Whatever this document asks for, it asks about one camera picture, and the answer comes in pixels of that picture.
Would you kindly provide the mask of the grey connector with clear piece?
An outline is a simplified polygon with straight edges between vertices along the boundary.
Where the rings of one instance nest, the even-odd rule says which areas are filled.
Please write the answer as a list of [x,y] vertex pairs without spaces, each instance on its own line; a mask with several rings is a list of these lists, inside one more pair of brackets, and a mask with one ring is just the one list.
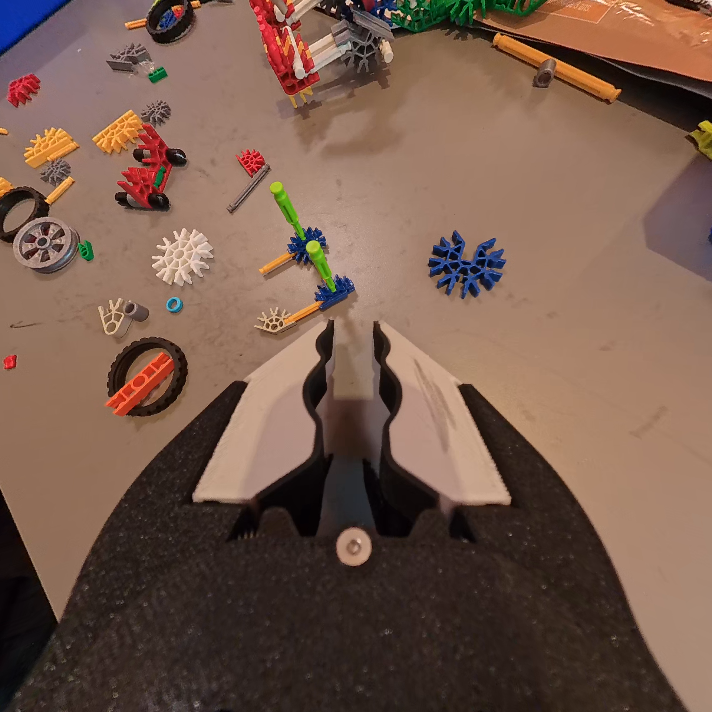
[[130,43],[125,48],[109,55],[106,64],[113,70],[147,76],[155,70],[149,51],[141,43]]

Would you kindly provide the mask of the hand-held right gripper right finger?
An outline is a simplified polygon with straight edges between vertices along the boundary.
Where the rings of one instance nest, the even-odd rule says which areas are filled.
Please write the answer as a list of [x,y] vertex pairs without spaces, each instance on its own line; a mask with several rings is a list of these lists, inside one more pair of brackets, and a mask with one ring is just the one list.
[[459,387],[462,382],[386,323],[381,374],[399,404],[387,427],[396,466],[450,505],[510,505],[506,488]]

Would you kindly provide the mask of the red green white toy model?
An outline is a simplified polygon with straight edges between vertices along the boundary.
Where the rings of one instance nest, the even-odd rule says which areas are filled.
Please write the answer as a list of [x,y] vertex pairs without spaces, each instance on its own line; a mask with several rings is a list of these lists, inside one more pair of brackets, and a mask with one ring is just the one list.
[[[284,93],[294,108],[306,102],[320,70],[341,61],[356,72],[392,62],[393,26],[414,33],[449,20],[470,23],[479,11],[526,17],[544,1],[250,1],[263,48]],[[311,45],[300,35],[308,11],[322,9],[335,23]]]

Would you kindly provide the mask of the red connector assembly black caps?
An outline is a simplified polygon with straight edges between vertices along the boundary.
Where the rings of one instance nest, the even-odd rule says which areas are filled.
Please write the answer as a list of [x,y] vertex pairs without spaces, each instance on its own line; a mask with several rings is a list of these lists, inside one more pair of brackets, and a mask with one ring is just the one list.
[[169,147],[150,124],[142,125],[138,139],[141,144],[132,154],[141,167],[122,172],[125,180],[118,186],[123,190],[115,194],[115,201],[128,209],[168,211],[167,180],[173,167],[187,164],[187,156],[182,149]]

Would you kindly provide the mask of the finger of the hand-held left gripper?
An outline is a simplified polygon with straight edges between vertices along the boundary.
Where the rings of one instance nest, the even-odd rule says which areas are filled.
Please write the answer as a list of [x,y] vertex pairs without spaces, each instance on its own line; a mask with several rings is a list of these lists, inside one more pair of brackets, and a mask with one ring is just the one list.
[[317,407],[325,453],[333,455],[323,494],[319,533],[375,524],[364,484],[363,461],[377,470],[382,432],[389,414],[379,396],[372,321],[334,324],[327,393]]

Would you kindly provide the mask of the red fan connector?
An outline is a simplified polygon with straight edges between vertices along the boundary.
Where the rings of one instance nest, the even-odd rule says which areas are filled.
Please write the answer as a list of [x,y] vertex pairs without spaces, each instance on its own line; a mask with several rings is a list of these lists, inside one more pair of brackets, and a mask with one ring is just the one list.
[[32,73],[16,78],[8,85],[7,101],[13,107],[18,108],[20,105],[32,100],[32,97],[39,93],[40,85],[40,79]]

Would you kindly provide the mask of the blue tagged storage bin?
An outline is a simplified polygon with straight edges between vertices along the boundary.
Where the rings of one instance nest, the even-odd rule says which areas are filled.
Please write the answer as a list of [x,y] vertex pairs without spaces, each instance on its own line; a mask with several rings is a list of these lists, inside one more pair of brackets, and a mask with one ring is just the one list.
[[65,1],[1,1],[1,54],[51,17]]

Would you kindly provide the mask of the small white connector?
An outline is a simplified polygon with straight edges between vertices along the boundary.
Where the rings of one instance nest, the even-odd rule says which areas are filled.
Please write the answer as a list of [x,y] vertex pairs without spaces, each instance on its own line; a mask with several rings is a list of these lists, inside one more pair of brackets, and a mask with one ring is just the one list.
[[279,307],[270,308],[269,314],[262,312],[258,317],[258,323],[254,328],[268,333],[277,334],[295,326],[291,320],[291,315],[285,309]]

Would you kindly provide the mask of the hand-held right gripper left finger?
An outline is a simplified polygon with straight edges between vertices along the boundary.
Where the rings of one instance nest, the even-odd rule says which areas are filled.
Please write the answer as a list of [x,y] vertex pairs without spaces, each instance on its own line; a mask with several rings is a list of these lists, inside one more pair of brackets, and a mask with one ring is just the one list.
[[317,405],[327,390],[334,321],[316,325],[245,379],[193,492],[194,503],[247,503],[323,450]]

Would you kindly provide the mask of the long yellow rod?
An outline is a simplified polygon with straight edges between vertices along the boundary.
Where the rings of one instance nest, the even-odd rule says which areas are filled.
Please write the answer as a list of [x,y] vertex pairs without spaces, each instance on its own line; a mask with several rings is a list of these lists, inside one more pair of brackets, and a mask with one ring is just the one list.
[[[552,56],[548,56],[542,51],[522,43],[519,40],[515,40],[510,36],[504,35],[503,33],[495,34],[493,46],[508,55],[535,67],[536,70],[538,70],[539,65],[544,60],[547,58],[554,58]],[[591,74],[562,62],[561,60],[556,59],[556,61],[556,78],[606,102],[612,103],[618,99],[618,96],[622,90],[616,88],[613,84],[605,82],[602,79],[592,76]]]

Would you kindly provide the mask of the black rubber tyre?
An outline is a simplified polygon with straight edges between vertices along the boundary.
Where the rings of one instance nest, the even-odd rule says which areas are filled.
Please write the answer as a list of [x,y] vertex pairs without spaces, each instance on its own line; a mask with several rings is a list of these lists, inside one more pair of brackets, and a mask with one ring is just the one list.
[[[174,7],[182,13],[172,23],[165,23],[164,15],[169,11],[173,13]],[[193,21],[194,8],[191,1],[157,1],[147,13],[146,29],[156,43],[166,45],[185,36]]]
[[174,361],[174,370],[159,387],[155,388],[145,400],[134,407],[126,416],[146,417],[165,411],[177,400],[186,383],[188,363],[183,351],[173,342],[161,337],[145,337],[125,347],[112,363],[108,373],[108,399],[132,379],[128,377],[130,368],[141,355],[150,351],[157,351],[156,356],[161,352],[168,354]]
[[[23,201],[31,201],[33,203],[33,210],[29,217],[13,229],[5,227],[5,221],[10,210]],[[1,196],[1,240],[6,243],[12,243],[21,228],[32,220],[47,217],[49,210],[50,205],[46,198],[32,187],[15,187],[6,191]]]

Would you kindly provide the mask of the orange ladder connector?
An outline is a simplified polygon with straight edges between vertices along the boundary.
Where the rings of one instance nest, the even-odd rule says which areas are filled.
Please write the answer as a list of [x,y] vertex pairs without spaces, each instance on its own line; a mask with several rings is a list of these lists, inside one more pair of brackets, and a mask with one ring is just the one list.
[[174,370],[173,359],[165,352],[156,358],[134,376],[119,391],[111,396],[105,406],[113,408],[117,416],[127,415],[134,407],[145,400],[151,392],[159,387]]

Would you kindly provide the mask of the person's dark clothing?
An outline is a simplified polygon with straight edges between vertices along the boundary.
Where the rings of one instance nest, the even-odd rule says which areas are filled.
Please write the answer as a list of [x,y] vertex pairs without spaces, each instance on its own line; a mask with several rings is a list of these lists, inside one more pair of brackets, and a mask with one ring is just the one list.
[[57,620],[1,496],[1,710],[9,707]]

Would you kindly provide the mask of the white snowflake connector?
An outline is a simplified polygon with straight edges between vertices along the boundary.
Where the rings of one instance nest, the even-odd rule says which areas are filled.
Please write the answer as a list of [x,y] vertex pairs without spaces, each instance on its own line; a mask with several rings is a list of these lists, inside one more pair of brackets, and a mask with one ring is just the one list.
[[182,287],[192,284],[192,276],[200,278],[203,271],[210,269],[206,260],[214,257],[213,248],[200,231],[183,228],[174,231],[172,240],[162,240],[156,245],[161,253],[153,256],[152,268],[163,282]]

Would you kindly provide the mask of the large blue double connector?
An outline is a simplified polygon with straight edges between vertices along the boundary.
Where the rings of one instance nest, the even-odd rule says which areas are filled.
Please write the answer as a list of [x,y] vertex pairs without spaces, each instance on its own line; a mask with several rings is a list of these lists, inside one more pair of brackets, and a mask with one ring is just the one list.
[[439,277],[436,287],[445,288],[446,295],[450,295],[459,284],[462,299],[467,295],[476,298],[481,289],[492,290],[503,276],[506,264],[504,251],[494,247],[494,238],[482,242],[468,259],[464,255],[466,242],[458,231],[454,231],[451,240],[441,237],[439,243],[433,245],[428,262],[429,276]]

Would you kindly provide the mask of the dark grey rod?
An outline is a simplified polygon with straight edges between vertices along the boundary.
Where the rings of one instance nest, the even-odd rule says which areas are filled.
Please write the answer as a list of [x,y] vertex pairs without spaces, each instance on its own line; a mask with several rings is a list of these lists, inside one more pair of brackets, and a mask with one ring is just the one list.
[[254,176],[251,177],[251,180],[247,186],[236,197],[236,199],[227,206],[229,214],[233,214],[245,202],[245,200],[247,200],[247,198],[254,192],[256,187],[264,180],[270,171],[271,166],[265,163],[256,171],[256,173],[254,173]]

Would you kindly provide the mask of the silver wheel hub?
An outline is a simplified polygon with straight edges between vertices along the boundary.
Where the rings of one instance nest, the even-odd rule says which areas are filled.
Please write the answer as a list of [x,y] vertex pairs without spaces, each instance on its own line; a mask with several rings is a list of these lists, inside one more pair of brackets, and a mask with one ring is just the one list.
[[41,217],[24,225],[13,240],[18,262],[40,274],[66,267],[78,253],[76,230],[57,218]]

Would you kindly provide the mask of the blue green orange rod assembly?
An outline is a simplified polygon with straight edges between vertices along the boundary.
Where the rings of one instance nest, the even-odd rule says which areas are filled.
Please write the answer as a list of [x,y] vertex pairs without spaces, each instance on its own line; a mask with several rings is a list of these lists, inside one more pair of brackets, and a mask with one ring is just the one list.
[[318,310],[323,312],[346,300],[355,291],[355,286],[348,277],[333,274],[324,251],[327,247],[325,236],[318,228],[303,228],[301,226],[298,214],[283,184],[281,182],[273,182],[270,190],[283,216],[293,228],[294,235],[290,238],[288,251],[260,268],[260,273],[266,276],[268,273],[293,261],[303,265],[313,264],[321,279],[315,293],[314,303],[291,314],[291,320],[297,323]]

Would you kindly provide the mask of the white fan-shaped connector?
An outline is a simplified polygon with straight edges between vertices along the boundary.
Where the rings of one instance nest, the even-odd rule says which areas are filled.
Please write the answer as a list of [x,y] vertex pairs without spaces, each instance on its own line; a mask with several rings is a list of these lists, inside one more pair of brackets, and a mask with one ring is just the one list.
[[125,301],[122,298],[109,300],[108,309],[98,306],[103,333],[118,338],[123,337],[130,326],[130,318],[125,314]]

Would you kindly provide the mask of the toy packaging bag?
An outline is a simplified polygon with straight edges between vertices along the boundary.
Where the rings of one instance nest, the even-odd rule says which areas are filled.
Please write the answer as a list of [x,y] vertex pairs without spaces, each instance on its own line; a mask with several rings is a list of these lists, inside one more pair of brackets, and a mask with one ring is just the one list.
[[487,9],[483,23],[711,98],[711,15],[702,11],[667,1],[546,1],[524,17]]

